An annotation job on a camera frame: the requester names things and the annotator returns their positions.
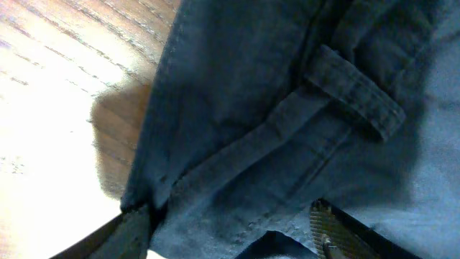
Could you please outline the navy blue shorts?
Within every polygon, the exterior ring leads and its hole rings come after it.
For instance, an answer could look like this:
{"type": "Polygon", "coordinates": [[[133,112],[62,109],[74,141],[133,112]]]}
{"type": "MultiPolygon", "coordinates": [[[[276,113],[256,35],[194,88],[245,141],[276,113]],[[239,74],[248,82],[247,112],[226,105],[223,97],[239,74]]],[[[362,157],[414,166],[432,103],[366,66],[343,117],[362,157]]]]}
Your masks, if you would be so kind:
{"type": "Polygon", "coordinates": [[[459,256],[457,1],[183,1],[121,200],[166,258],[313,249],[319,198],[459,256]]]}

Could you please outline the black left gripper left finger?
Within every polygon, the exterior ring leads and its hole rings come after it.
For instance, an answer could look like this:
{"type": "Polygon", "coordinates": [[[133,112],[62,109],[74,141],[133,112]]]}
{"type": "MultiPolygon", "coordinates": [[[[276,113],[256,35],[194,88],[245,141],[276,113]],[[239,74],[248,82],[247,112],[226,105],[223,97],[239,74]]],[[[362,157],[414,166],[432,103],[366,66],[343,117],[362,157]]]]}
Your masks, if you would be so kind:
{"type": "Polygon", "coordinates": [[[121,213],[51,259],[146,259],[150,241],[147,205],[121,213]]]}

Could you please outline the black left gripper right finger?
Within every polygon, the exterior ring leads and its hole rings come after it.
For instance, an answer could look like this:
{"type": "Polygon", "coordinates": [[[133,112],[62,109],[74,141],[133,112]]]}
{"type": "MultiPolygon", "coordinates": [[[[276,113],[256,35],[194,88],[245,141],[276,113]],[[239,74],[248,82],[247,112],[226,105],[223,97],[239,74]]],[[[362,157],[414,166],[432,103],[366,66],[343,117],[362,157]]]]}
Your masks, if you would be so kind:
{"type": "Polygon", "coordinates": [[[320,259],[420,259],[325,199],[310,206],[310,230],[320,259]]]}

